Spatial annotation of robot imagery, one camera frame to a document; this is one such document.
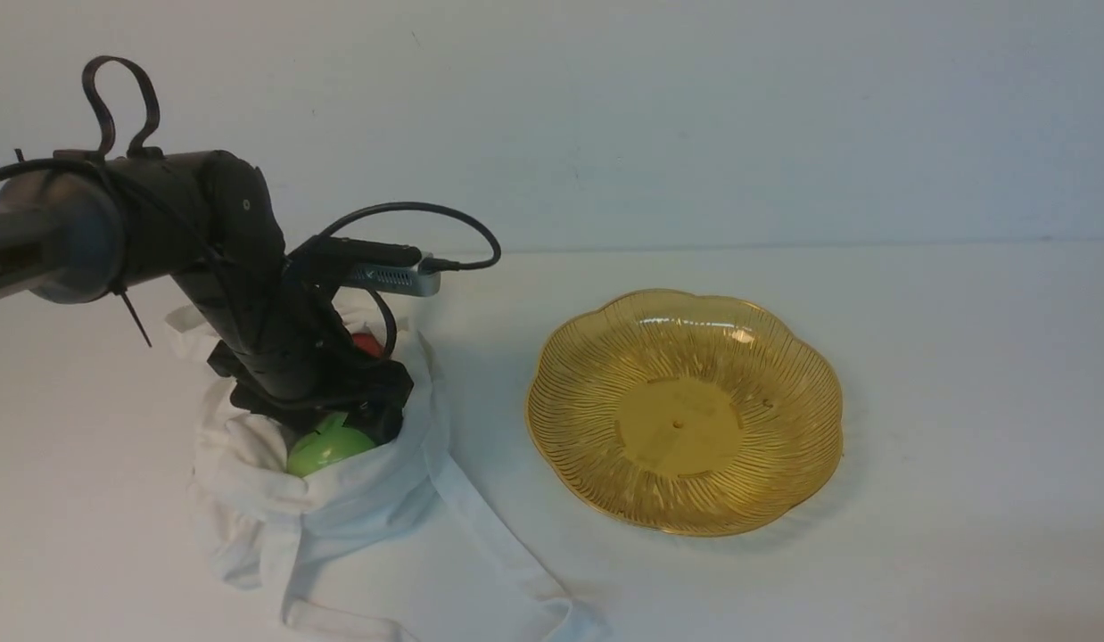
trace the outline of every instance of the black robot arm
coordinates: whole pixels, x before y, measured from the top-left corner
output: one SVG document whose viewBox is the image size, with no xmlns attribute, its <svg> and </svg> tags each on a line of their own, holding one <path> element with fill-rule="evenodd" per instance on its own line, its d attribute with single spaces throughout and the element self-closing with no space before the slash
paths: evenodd
<svg viewBox="0 0 1104 642">
<path fill-rule="evenodd" d="M 127 157 L 106 160 L 115 126 L 96 95 L 95 71 L 110 61 L 136 74 L 148 122 Z M 429 296 L 442 271 L 496 264 L 500 248 L 491 233 L 449 207 L 389 203 L 346 216 L 287 255 L 257 168 L 226 151 L 166 156 L 144 147 L 160 113 L 139 66 L 95 58 L 85 67 L 84 88 L 100 125 L 98 150 L 55 151 L 52 159 L 22 159 L 0 170 L 0 182 L 7 181 L 0 298 L 31 289 L 56 303 L 107 293 L 128 302 L 129 287 L 171 276 L 221 336 L 210 362 L 238 381 L 235 406 L 299 431 L 327 411 L 348 411 L 350 426 L 375 442 L 393 439 L 413 382 L 389 359 L 396 332 L 378 291 Z M 470 224 L 489 240 L 492 258 L 460 264 L 406 245 L 331 236 L 363 216 L 406 208 Z M 388 329 L 384 354 L 358 349 L 341 324 L 331 298 L 343 286 L 375 297 Z"/>
</svg>

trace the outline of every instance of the white table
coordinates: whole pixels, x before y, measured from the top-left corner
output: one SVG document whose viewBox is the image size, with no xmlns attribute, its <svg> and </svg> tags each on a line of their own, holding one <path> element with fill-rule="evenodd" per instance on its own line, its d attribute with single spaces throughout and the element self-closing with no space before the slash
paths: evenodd
<svg viewBox="0 0 1104 642">
<path fill-rule="evenodd" d="M 746 297 L 825 354 L 846 457 L 740 537 L 592 511 L 529 443 L 544 338 L 638 288 Z M 290 640 L 210 578 L 184 484 L 209 383 L 161 341 L 184 302 L 0 301 L 0 640 Z M 454 378 L 455 459 L 616 641 L 1104 641 L 1104 243 L 507 256 L 414 301 Z M 440 503 L 412 535 L 304 573 L 329 607 L 423 642 L 522 641 L 549 622 Z"/>
</svg>

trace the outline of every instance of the red ball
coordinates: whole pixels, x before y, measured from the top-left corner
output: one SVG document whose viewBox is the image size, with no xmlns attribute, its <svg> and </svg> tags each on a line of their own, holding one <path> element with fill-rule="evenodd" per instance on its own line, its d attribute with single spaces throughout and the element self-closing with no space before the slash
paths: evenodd
<svg viewBox="0 0 1104 642">
<path fill-rule="evenodd" d="M 370 356 L 381 356 L 382 350 L 384 350 L 381 342 L 378 342 L 376 338 L 373 338 L 373 334 L 370 333 L 353 334 L 353 345 L 360 346 Z"/>
</svg>

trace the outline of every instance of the white cloth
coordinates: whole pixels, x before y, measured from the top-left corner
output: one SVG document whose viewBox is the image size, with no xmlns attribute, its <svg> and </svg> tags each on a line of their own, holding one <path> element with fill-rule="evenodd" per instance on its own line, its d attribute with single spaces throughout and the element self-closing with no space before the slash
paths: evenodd
<svg viewBox="0 0 1104 642">
<path fill-rule="evenodd" d="M 376 310 L 340 309 L 350 332 L 384 341 Z M 455 513 L 503 580 L 560 618 L 544 642 L 593 640 L 601 629 L 485 503 L 449 456 L 449 410 L 421 335 L 397 320 L 393 357 L 414 382 L 394 441 L 307 478 L 286 474 L 287 446 L 278 424 L 231 406 L 234 382 L 215 383 L 202 402 L 189 488 L 194 527 L 206 564 L 223 581 L 262 588 L 272 619 L 311 640 L 416 641 L 395 621 L 357 617 L 293 597 L 296 566 L 325 560 L 413 527 L 434 491 Z M 194 308 L 164 324 L 173 351 L 206 361 L 217 343 Z"/>
</svg>

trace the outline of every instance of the yellow plate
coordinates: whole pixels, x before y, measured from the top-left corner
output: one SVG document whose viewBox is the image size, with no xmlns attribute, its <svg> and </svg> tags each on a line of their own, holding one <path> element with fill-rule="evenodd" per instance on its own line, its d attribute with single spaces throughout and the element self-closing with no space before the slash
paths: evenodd
<svg viewBox="0 0 1104 642">
<path fill-rule="evenodd" d="M 765 309 L 643 290 L 552 333 L 527 419 L 581 500 L 714 537 L 762 527 L 825 485 L 841 407 L 826 360 Z"/>
</svg>

